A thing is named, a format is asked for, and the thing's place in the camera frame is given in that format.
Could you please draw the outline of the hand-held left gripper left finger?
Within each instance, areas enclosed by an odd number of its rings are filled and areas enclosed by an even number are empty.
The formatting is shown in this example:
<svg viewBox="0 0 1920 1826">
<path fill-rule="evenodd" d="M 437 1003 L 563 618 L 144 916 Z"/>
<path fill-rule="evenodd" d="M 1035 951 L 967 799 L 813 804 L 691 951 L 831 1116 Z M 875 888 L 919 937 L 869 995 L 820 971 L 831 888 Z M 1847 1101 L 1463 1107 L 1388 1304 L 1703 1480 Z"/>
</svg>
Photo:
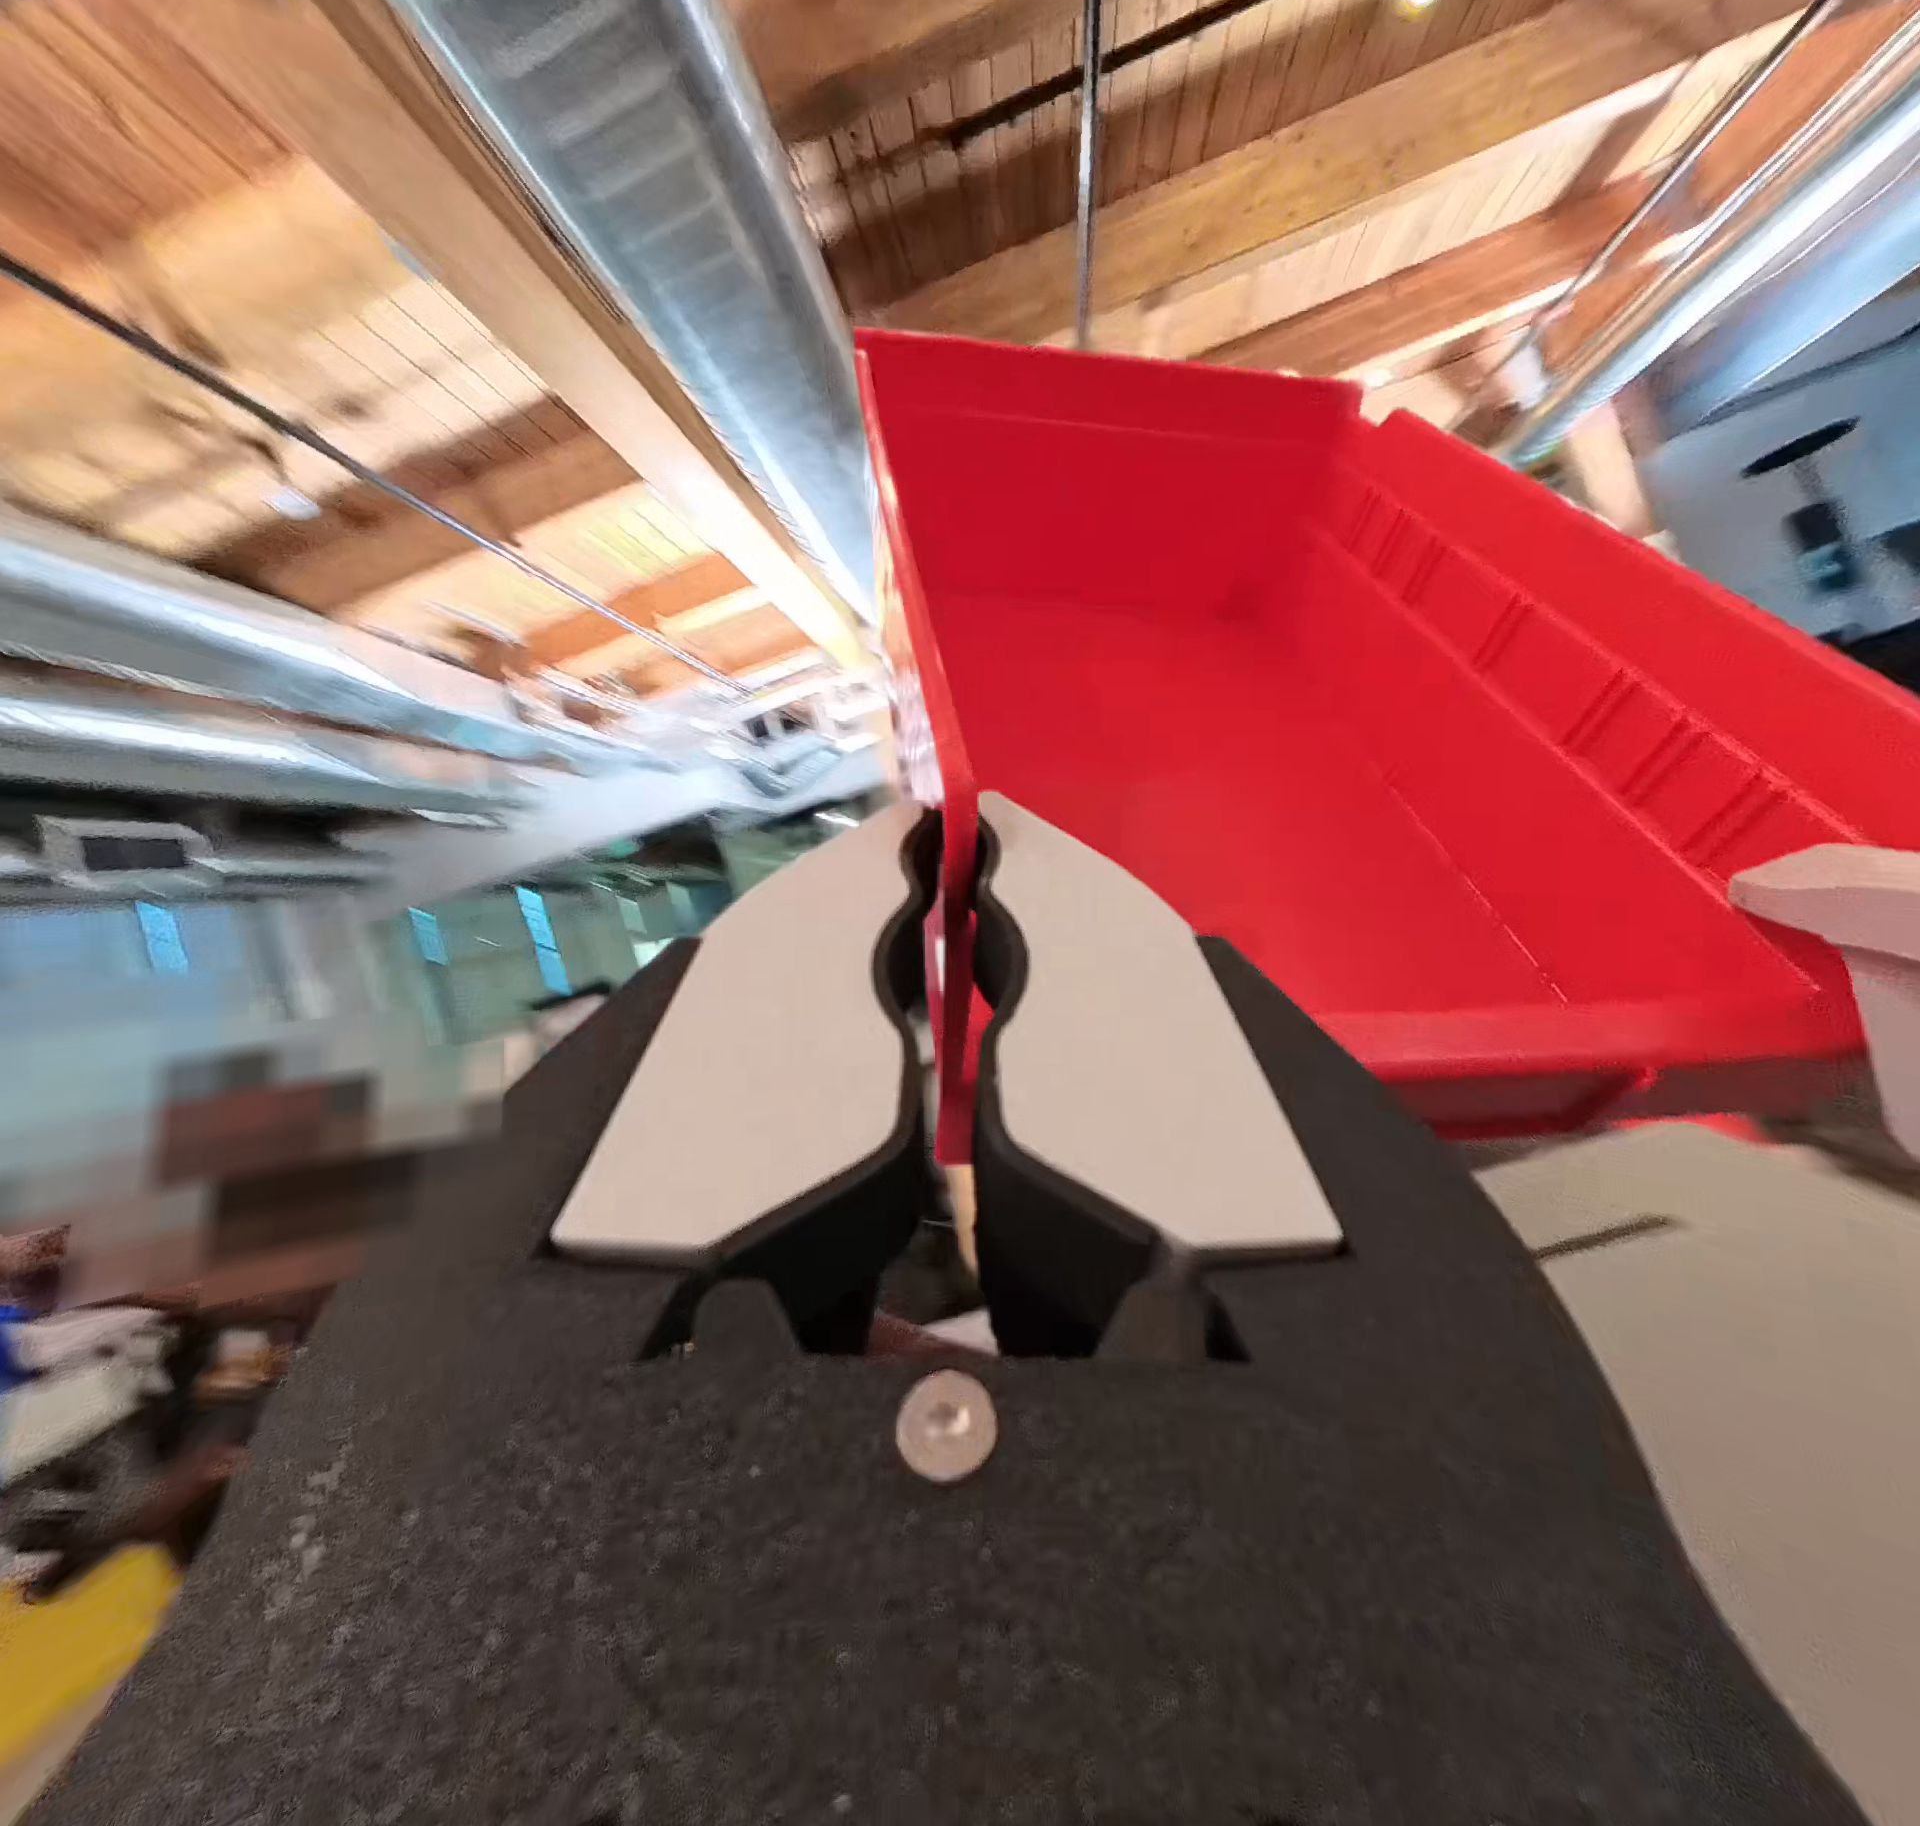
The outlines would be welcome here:
<svg viewBox="0 0 1920 1826">
<path fill-rule="evenodd" d="M 779 865 L 698 937 L 547 1229 L 556 1254 L 717 1266 L 919 1138 L 888 950 L 913 928 L 923 809 L 894 801 Z"/>
</svg>

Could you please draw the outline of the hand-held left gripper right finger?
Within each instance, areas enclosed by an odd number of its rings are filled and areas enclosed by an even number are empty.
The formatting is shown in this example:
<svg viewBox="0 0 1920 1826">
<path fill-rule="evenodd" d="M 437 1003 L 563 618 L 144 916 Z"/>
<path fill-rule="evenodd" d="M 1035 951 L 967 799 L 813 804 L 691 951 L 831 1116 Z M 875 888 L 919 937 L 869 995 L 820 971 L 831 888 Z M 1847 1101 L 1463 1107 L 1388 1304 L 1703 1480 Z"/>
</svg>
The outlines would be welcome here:
<svg viewBox="0 0 1920 1826">
<path fill-rule="evenodd" d="M 986 790 L 976 811 L 974 940 L 999 954 L 984 1130 L 1198 1264 L 1338 1251 L 1331 1199 L 1187 919 L 1014 798 Z"/>
</svg>

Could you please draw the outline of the red plastic bin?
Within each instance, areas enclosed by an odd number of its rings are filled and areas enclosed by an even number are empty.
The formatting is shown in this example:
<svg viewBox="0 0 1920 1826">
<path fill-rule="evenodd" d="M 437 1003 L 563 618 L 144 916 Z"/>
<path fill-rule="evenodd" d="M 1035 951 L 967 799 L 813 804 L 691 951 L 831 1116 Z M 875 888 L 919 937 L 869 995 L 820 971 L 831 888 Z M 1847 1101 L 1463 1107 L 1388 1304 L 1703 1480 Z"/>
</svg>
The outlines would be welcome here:
<svg viewBox="0 0 1920 1826">
<path fill-rule="evenodd" d="M 1916 698 L 1342 382 L 861 329 L 899 758 L 995 792 L 1455 1140 L 1791 1114 L 1833 943 L 1730 884 L 1916 853 Z"/>
</svg>

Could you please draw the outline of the white air vent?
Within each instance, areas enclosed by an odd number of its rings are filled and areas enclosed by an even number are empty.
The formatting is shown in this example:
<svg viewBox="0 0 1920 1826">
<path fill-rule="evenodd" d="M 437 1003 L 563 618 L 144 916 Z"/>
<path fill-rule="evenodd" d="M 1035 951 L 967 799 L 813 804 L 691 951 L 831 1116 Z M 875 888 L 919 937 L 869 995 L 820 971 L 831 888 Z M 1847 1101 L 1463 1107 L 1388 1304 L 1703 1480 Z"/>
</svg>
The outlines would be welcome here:
<svg viewBox="0 0 1920 1826">
<path fill-rule="evenodd" d="M 44 876 L 77 894 L 165 902 L 220 878 L 211 841 L 190 825 L 39 813 L 33 830 Z"/>
</svg>

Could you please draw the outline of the yellow plastic bin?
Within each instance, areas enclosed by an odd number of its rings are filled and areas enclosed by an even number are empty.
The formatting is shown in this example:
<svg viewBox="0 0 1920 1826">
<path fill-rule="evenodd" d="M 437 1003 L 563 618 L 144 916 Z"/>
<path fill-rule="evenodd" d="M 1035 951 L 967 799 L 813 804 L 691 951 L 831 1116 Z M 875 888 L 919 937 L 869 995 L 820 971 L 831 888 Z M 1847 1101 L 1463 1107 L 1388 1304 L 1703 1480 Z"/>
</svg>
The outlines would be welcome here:
<svg viewBox="0 0 1920 1826">
<path fill-rule="evenodd" d="M 137 1663 L 180 1598 L 164 1546 L 121 1546 L 45 1598 L 2 1588 L 2 1761 L 109 1692 Z"/>
</svg>

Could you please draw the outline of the silver ventilation duct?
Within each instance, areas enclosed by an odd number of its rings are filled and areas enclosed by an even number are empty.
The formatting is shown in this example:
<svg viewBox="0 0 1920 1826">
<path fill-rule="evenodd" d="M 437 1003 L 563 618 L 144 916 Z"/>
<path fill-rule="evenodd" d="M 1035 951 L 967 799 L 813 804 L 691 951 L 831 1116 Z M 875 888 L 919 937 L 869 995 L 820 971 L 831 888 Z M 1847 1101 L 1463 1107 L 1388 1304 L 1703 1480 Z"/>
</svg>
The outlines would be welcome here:
<svg viewBox="0 0 1920 1826">
<path fill-rule="evenodd" d="M 385 0 L 803 565 L 875 619 L 851 329 L 724 0 Z"/>
</svg>

